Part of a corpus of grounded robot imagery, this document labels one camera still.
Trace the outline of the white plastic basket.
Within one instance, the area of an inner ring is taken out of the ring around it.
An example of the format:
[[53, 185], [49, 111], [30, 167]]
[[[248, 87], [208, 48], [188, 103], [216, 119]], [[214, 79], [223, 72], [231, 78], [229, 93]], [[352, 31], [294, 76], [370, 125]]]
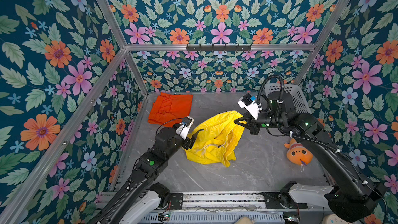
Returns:
[[[277, 83], [266, 84], [264, 87], [266, 95], [279, 90], [280, 84]], [[293, 105], [298, 113], [312, 113], [301, 87], [292, 84], [285, 84], [284, 92], [292, 96]]]

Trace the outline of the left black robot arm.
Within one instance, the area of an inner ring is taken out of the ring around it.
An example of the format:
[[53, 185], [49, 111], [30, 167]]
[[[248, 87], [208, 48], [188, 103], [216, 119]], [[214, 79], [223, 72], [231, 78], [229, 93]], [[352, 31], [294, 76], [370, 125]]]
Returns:
[[167, 168], [169, 159], [181, 148], [191, 149], [203, 129], [190, 138], [190, 127], [163, 128], [155, 143], [135, 163], [121, 189], [90, 221], [90, 224], [137, 224], [150, 212], [169, 204], [170, 190], [155, 180]]

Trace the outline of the yellow shorts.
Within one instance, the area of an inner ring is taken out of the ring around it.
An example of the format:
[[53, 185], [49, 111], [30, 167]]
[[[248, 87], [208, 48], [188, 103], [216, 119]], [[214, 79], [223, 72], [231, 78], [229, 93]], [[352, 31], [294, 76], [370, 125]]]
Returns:
[[236, 160], [234, 150], [245, 130], [234, 123], [241, 117], [237, 111], [228, 111], [199, 124], [188, 137], [199, 129], [204, 131], [199, 132], [193, 148], [186, 150], [186, 158], [202, 165], [220, 163], [228, 168]]

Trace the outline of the beige round object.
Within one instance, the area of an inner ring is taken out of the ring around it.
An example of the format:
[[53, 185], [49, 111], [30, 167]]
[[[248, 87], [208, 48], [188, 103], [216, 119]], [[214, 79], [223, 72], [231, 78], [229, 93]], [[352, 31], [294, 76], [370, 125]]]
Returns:
[[250, 219], [249, 217], [241, 217], [239, 220], [237, 220], [234, 224], [254, 224], [255, 221]]

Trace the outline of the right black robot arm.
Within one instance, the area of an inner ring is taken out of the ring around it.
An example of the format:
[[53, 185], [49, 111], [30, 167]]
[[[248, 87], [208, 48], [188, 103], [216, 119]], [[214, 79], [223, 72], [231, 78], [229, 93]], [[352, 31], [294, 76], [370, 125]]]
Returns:
[[287, 183], [279, 192], [282, 207], [295, 204], [317, 205], [330, 209], [340, 219], [354, 223], [373, 214], [387, 192], [383, 183], [374, 183], [353, 164], [333, 142], [321, 122], [311, 113], [299, 112], [293, 95], [285, 90], [283, 79], [269, 76], [257, 95], [244, 95], [238, 100], [246, 114], [234, 122], [252, 135], [260, 129], [276, 128], [282, 136], [294, 140], [289, 154], [297, 159], [304, 152], [311, 153], [334, 180], [334, 184], [318, 187]]

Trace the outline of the orange fish plush toy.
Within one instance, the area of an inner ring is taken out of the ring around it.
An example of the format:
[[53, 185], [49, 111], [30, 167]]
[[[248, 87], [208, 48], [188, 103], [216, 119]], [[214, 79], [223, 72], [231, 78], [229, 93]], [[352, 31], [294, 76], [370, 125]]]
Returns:
[[287, 159], [290, 162], [299, 165], [300, 171], [304, 172], [304, 168], [311, 163], [313, 154], [293, 138], [289, 143], [285, 143], [284, 147], [288, 149], [286, 153]]

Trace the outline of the orange shorts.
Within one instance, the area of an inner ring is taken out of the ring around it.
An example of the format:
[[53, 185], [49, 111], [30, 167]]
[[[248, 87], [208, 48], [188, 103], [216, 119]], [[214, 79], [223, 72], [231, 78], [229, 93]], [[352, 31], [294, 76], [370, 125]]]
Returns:
[[172, 127], [190, 115], [193, 102], [191, 94], [168, 94], [161, 92], [152, 105], [148, 123]]

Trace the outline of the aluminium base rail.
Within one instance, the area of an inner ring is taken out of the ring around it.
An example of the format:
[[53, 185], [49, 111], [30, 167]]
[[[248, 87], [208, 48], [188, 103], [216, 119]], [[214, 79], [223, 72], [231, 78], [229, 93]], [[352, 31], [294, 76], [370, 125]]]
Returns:
[[233, 224], [249, 217], [255, 224], [321, 224], [325, 207], [308, 205], [308, 209], [267, 209], [259, 191], [183, 192], [182, 209], [155, 209], [141, 224]]

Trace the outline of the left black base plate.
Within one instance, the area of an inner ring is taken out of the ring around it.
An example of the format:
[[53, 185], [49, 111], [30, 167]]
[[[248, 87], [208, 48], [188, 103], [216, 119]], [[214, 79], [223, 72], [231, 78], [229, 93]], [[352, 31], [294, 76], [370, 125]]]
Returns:
[[165, 197], [161, 198], [160, 205], [158, 209], [167, 210], [167, 209], [182, 209], [183, 205], [183, 193], [170, 193]]

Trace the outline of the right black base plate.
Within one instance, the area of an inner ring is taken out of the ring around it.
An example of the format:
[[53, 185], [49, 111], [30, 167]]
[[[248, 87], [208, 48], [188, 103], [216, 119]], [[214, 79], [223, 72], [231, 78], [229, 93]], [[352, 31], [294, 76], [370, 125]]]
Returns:
[[295, 203], [288, 194], [280, 192], [261, 192], [267, 209], [308, 209], [305, 203]]

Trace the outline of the white round device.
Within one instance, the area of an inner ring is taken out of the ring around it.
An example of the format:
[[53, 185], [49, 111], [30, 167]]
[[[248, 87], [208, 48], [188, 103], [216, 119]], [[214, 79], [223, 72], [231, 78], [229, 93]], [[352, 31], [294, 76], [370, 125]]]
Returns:
[[348, 224], [348, 222], [342, 220], [335, 214], [326, 215], [321, 224]]

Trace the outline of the black hook rail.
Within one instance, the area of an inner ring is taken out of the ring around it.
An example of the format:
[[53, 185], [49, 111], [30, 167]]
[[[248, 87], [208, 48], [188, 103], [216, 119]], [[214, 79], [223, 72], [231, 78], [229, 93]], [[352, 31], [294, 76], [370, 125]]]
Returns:
[[204, 51], [204, 52], [214, 52], [214, 51], [226, 51], [226, 52], [238, 52], [238, 51], [250, 51], [252, 45], [241, 45], [241, 44], [211, 44], [211, 45], [187, 45], [186, 51]]

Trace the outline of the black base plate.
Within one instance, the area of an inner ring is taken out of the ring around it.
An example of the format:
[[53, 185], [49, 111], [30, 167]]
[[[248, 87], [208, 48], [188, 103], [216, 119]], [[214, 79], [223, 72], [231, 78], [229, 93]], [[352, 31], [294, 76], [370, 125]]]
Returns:
[[261, 192], [267, 209], [308, 209], [305, 203], [295, 203], [288, 194], [280, 192]]
[[161, 198], [160, 205], [158, 209], [167, 210], [167, 209], [182, 209], [183, 205], [183, 193], [170, 193], [165, 197]]

